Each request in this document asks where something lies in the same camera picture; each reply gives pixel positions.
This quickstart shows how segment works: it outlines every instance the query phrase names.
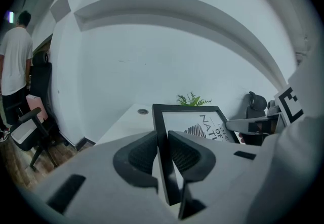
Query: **white desk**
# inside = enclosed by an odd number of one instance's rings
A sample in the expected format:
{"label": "white desk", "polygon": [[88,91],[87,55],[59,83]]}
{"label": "white desk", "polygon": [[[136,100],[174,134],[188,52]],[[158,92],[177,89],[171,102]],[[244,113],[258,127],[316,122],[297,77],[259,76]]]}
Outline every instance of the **white desk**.
{"label": "white desk", "polygon": [[[139,114],[137,112],[139,109],[146,109],[148,111],[148,114]],[[102,138],[96,143],[96,145],[152,130],[154,130],[152,107],[133,104],[130,109],[128,109],[126,113],[124,113],[123,116],[119,118],[119,120],[104,134],[104,136],[102,136]],[[163,202],[165,202],[165,205],[175,216],[178,216],[180,203],[169,206],[166,202],[157,156],[153,163],[152,176],[157,178],[158,180],[159,198]]]}

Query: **wooden floor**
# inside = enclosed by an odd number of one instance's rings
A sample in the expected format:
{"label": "wooden floor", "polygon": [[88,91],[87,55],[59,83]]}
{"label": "wooden floor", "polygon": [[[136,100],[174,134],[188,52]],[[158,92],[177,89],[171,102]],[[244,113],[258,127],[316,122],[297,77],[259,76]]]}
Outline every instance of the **wooden floor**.
{"label": "wooden floor", "polygon": [[[79,151],[76,151],[71,145],[66,147],[62,138],[55,138],[55,141],[57,145],[50,147],[49,151],[58,165],[63,164],[78,152],[93,146],[87,142]],[[29,190],[32,190],[37,183],[42,181],[54,169],[43,151],[34,164],[36,170],[32,170],[29,164],[35,152],[35,148],[28,152],[20,150],[11,137],[0,143],[1,158],[8,174],[15,184]]]}

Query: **black picture frame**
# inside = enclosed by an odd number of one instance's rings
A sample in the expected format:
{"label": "black picture frame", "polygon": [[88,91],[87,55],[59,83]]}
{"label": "black picture frame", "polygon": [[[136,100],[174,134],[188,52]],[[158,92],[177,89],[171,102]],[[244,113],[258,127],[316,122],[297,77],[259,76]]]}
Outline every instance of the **black picture frame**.
{"label": "black picture frame", "polygon": [[[169,205],[180,202],[180,191],[178,188],[176,174],[169,149],[169,141],[163,112],[216,112],[221,120],[226,124],[227,119],[218,106],[183,106],[183,105],[164,105],[153,104],[152,115],[154,130],[157,132],[157,145],[159,152],[159,163],[162,169],[162,182],[165,188],[165,197]],[[233,131],[228,130],[232,135],[235,143],[239,144],[239,140]]]}

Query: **black office chair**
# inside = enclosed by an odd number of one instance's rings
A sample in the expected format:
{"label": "black office chair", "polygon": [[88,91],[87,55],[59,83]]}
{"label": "black office chair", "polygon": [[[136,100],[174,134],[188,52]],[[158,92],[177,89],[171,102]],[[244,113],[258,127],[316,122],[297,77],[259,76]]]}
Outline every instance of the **black office chair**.
{"label": "black office chair", "polygon": [[250,93],[250,105],[247,107],[247,119],[265,116],[264,109],[267,107],[267,101],[264,97]]}
{"label": "black office chair", "polygon": [[[49,117],[43,123],[41,123],[39,118],[37,117],[37,114],[41,111],[41,109],[37,107],[32,111],[26,113],[25,115],[22,115],[19,118],[18,123],[14,124],[11,127],[10,131],[13,134],[13,132],[23,124],[29,124],[29,126],[31,126],[34,123],[36,128],[33,125],[35,129],[27,137],[24,137],[21,140],[16,140],[13,137],[13,140],[16,145],[24,151],[29,151],[32,147],[38,146],[38,149],[29,165],[31,168],[35,169],[33,165],[43,150],[50,158],[54,167],[56,167],[57,164],[48,151],[48,147],[50,145],[50,134],[55,131],[58,132],[58,126],[48,106],[47,99],[48,87],[52,73],[52,64],[48,62],[48,55],[46,52],[37,53],[33,57],[32,61],[33,69],[31,74],[30,94],[41,98],[44,108]],[[23,102],[16,104],[15,107],[19,107],[22,103]]]}

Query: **pink box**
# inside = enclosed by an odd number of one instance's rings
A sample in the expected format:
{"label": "pink box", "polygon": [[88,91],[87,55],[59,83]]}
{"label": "pink box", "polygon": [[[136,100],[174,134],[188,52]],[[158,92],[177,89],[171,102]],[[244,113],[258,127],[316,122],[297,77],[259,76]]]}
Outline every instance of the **pink box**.
{"label": "pink box", "polygon": [[41,112],[37,115],[38,118],[42,118],[43,120],[46,120],[49,117],[47,115],[47,112],[45,111],[44,105],[40,97],[27,95],[26,100],[31,110],[40,107]]}

